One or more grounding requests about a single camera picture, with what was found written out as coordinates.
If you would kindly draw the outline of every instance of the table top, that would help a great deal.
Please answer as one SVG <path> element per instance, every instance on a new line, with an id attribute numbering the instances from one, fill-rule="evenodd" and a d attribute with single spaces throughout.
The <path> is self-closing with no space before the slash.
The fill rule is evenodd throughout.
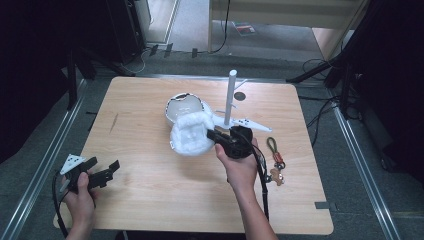
<path id="1" fill-rule="evenodd" d="M 236 91 L 234 118 L 249 118 L 272 132 L 253 129 L 268 170 L 274 160 L 266 138 L 276 139 L 287 167 L 285 183 L 267 184 L 270 223 L 285 234 L 330 234 L 333 223 L 307 133 L 297 92 L 289 84 L 247 82 Z M 227 81 L 116 77 L 106 93 L 81 156 L 96 156 L 94 172 L 116 159 L 121 168 L 105 188 L 97 189 L 97 229 L 244 232 L 240 211 L 226 173 L 212 148 L 204 155 L 184 157 L 169 144 L 167 101 L 179 93 L 193 93 L 213 110 L 224 110 Z M 255 191 L 262 206 L 260 181 Z M 66 226 L 72 225 L 63 204 Z"/>

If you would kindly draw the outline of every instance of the black controller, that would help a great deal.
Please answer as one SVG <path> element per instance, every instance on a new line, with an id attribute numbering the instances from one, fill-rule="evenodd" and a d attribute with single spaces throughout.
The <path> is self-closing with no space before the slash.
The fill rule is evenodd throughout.
<path id="1" fill-rule="evenodd" d="M 228 157 L 233 159 L 245 158 L 252 154 L 252 129 L 243 126 L 230 128 L 230 135 L 218 130 L 208 130 L 207 137 L 219 143 Z"/>
<path id="2" fill-rule="evenodd" d="M 86 162 L 83 162 L 69 171 L 66 176 L 69 176 L 68 189 L 78 193 L 78 178 L 82 172 L 87 172 L 88 169 L 97 164 L 97 158 L 92 157 Z M 118 160 L 112 163 L 108 169 L 89 175 L 88 190 L 95 187 L 106 187 L 106 182 L 113 179 L 113 173 L 120 167 Z"/>

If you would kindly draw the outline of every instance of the hand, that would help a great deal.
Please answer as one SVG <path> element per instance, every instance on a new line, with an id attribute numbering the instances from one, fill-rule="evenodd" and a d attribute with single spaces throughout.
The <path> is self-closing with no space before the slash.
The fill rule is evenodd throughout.
<path id="1" fill-rule="evenodd" d="M 258 147 L 256 138 L 252 144 Z M 220 144 L 215 145 L 216 157 L 222 162 L 227 172 L 228 182 L 235 192 L 253 190 L 257 174 L 257 163 L 255 156 L 251 154 L 244 159 L 229 158 Z"/>
<path id="2" fill-rule="evenodd" d="M 68 192 L 64 202 L 72 216 L 72 229 L 66 239 L 88 239 L 94 226 L 94 201 L 88 192 L 88 175 L 78 178 L 78 194 Z"/>

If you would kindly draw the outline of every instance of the finger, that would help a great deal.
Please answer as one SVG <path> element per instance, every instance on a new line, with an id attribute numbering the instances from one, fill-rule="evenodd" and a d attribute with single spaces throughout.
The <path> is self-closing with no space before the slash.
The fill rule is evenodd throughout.
<path id="1" fill-rule="evenodd" d="M 252 144 L 253 144 L 253 146 L 255 146 L 254 149 L 255 149 L 256 154 L 260 154 L 259 146 L 258 146 L 258 140 L 256 138 L 252 138 Z"/>
<path id="2" fill-rule="evenodd" d="M 100 192 L 98 192 L 98 191 L 90 191 L 90 195 L 91 195 L 91 197 L 92 197 L 94 200 L 97 200 L 97 199 L 99 199 L 99 197 L 100 197 Z"/>
<path id="3" fill-rule="evenodd" d="M 86 196 L 89 194 L 87 190 L 88 182 L 88 174 L 82 172 L 78 177 L 78 195 Z"/>
<path id="4" fill-rule="evenodd" d="M 216 152 L 216 157 L 222 162 L 224 163 L 227 159 L 227 155 L 225 154 L 225 150 L 224 148 L 221 146 L 221 144 L 217 143 L 215 144 L 215 152 Z"/>
<path id="5" fill-rule="evenodd" d="M 65 183 L 65 181 L 66 181 L 66 177 L 65 176 L 63 176 L 62 177 L 62 180 L 60 180 L 60 182 L 62 183 L 62 185 Z"/>

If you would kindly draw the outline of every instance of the white vertical stick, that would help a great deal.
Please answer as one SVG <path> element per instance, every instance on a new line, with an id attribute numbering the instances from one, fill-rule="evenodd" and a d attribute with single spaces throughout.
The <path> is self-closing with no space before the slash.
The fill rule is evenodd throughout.
<path id="1" fill-rule="evenodd" d="M 233 104 L 234 86 L 236 85 L 236 78 L 237 78 L 237 71 L 231 70 L 230 76 L 228 79 L 227 102 L 225 106 L 224 125 L 226 126 L 230 124 L 231 108 Z"/>

